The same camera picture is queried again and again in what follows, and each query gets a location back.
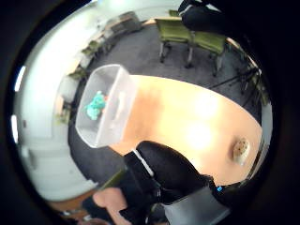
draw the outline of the wooden table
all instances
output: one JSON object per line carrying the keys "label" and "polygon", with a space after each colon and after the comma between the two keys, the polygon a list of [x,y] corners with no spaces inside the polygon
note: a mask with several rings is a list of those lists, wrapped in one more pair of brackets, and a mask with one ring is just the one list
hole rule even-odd
{"label": "wooden table", "polygon": [[[123,141],[111,145],[121,155],[140,141],[166,144],[182,153],[216,185],[244,180],[257,155],[262,128],[242,107],[200,86],[159,77],[131,75],[138,84]],[[233,162],[233,146],[250,142],[244,166]]]}

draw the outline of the robotic arm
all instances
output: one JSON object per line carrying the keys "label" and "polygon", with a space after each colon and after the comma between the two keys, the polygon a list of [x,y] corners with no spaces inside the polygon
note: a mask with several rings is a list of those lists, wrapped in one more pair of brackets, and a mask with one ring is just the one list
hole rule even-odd
{"label": "robotic arm", "polygon": [[[229,214],[229,208],[218,201],[213,178],[199,174],[170,147],[141,142],[124,159],[137,186],[148,197],[142,205],[161,203],[171,225],[215,224]],[[120,213],[133,221],[138,208]]]}

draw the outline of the gray carpet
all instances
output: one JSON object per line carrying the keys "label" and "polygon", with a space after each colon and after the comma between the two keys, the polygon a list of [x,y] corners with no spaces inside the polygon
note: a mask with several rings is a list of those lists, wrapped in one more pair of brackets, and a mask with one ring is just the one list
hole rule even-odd
{"label": "gray carpet", "polygon": [[[223,82],[237,75],[237,69],[245,68],[245,64],[240,60],[236,52],[225,50],[223,54],[222,68],[216,77],[212,75],[214,60],[207,50],[196,49],[193,54],[193,67],[184,67],[188,50],[184,44],[172,44],[172,49],[168,53],[165,62],[159,63],[159,38],[155,25],[147,25],[143,30],[122,36],[112,47],[107,55],[101,54],[89,66],[91,72],[95,68],[107,64],[121,64],[131,74],[142,74],[148,76],[158,76],[175,79],[187,83],[194,83],[202,87],[209,87]],[[251,94],[250,85],[244,95],[241,95],[241,83],[233,86],[221,85],[214,91],[230,98],[237,104],[242,105]],[[260,106],[251,101],[245,107],[259,123]],[[122,158],[110,150],[109,147],[92,149],[89,148],[78,136],[74,126],[69,128],[69,145],[71,154],[78,167],[86,178],[103,184],[115,172],[124,167]]]}

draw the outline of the small round object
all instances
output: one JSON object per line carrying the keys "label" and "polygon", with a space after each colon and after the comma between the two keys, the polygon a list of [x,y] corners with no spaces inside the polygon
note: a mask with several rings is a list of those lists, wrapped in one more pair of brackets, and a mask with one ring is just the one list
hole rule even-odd
{"label": "small round object", "polygon": [[240,139],[233,148],[233,161],[244,165],[250,151],[250,143],[246,138]]}

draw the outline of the clear plastic container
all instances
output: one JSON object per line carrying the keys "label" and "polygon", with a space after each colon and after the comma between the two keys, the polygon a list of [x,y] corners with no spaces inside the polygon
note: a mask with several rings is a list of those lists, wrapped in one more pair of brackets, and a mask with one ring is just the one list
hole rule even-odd
{"label": "clear plastic container", "polygon": [[[104,111],[96,121],[88,117],[87,106],[101,91],[108,96]],[[93,71],[82,93],[75,128],[90,147],[119,143],[122,140],[129,114],[137,93],[137,86],[125,68],[107,65]]]}

